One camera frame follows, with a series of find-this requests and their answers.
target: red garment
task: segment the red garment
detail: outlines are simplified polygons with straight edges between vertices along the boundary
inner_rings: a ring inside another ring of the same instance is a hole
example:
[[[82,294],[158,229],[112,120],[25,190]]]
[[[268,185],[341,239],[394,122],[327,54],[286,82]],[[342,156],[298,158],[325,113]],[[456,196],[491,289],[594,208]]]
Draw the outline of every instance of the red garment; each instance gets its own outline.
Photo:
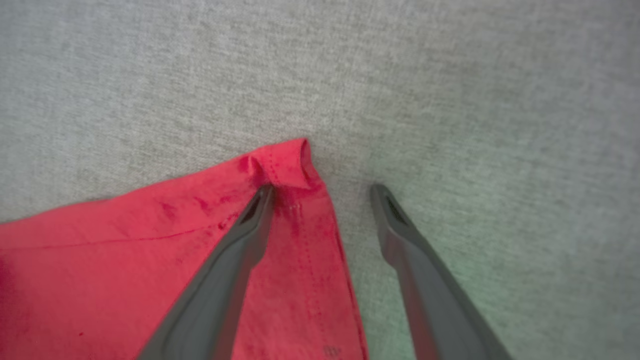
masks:
[[[257,188],[278,188],[233,359],[368,359],[306,140],[0,225],[0,358],[132,359]]]

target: dark stain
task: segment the dark stain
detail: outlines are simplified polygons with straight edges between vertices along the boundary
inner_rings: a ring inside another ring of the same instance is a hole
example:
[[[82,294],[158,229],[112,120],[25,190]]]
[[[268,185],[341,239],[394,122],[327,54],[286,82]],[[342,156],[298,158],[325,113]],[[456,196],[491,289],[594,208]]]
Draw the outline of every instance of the dark stain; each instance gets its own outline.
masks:
[[[231,215],[229,215],[224,221],[220,222],[218,224],[218,229],[219,230],[224,230],[227,228],[227,224],[232,221],[234,218],[238,217],[240,214],[239,213],[233,213]]]
[[[211,205],[208,202],[206,202],[204,199],[201,199],[199,197],[194,197],[194,199],[200,205],[200,209],[202,210],[202,212],[205,213],[207,216],[209,216],[213,211]]]
[[[223,196],[223,197],[220,198],[220,204],[227,203],[227,202],[231,201],[231,199],[233,199],[233,197],[228,196],[228,195],[227,196]]]
[[[238,171],[242,173],[251,173],[254,179],[260,180],[260,184],[264,183],[264,171],[260,162],[255,158],[243,158],[238,162]]]
[[[162,205],[162,210],[164,211],[164,215],[167,217],[167,219],[173,221],[176,218],[176,211],[177,209],[175,208],[175,206],[171,206],[165,202],[161,202],[160,205]]]

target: red cloth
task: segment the red cloth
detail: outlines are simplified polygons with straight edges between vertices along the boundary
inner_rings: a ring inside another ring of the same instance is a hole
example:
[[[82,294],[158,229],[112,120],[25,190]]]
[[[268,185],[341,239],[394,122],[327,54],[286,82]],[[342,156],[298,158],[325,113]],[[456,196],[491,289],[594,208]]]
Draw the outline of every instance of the red cloth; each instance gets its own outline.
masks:
[[[233,359],[368,359],[306,140],[0,225],[0,358],[132,359],[257,188],[278,188]]]

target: stitching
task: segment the stitching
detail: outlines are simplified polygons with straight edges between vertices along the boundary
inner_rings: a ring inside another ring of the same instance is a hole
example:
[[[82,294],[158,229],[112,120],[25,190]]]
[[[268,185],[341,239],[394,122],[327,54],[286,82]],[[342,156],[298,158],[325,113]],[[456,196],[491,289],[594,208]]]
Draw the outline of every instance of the stitching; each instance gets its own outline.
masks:
[[[114,240],[97,241],[95,243],[82,243],[82,244],[70,244],[70,245],[58,245],[58,246],[14,247],[14,248],[8,248],[8,249],[0,249],[0,251],[30,251],[30,250],[45,250],[45,249],[64,249],[64,248],[69,248],[69,247],[91,246],[91,245],[100,245],[100,244],[105,244],[105,243],[124,243],[124,242],[130,242],[130,241],[162,240],[162,239],[173,238],[174,236],[193,233],[195,231],[202,230],[202,229],[207,229],[207,228],[210,228],[210,227],[211,227],[210,225],[203,226],[203,227],[198,227],[196,229],[183,231],[183,232],[177,233],[177,234],[159,236],[157,238],[114,239]]]
[[[276,174],[276,170],[273,167],[273,153],[269,153],[269,168],[271,168],[271,174],[273,175],[273,179],[275,179],[276,184],[280,184],[280,180],[278,179],[278,174]]]
[[[301,204],[293,205],[290,208],[300,208]],[[309,299],[305,294],[305,303],[307,306],[311,307],[311,311],[313,311],[312,316],[316,317],[318,330],[320,332],[320,336],[322,337],[323,343],[326,343],[326,327],[324,325],[324,316],[322,310],[320,309],[320,305],[318,302],[318,295],[316,290],[316,284],[318,283],[318,279],[316,274],[313,271],[312,260],[311,260],[311,251],[309,251],[309,240],[305,236],[303,241],[304,251],[306,255],[307,265],[308,265],[308,273],[311,275],[311,292],[313,293],[313,299]]]

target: gray upholstery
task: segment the gray upholstery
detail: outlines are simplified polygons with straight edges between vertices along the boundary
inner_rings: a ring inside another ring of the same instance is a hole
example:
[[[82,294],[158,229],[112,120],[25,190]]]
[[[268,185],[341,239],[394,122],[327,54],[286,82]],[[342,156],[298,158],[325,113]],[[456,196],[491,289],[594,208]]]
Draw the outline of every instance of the gray upholstery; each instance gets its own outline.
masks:
[[[371,359],[413,357],[373,181],[515,358],[638,358],[637,1],[0,2],[0,221],[299,136]]]

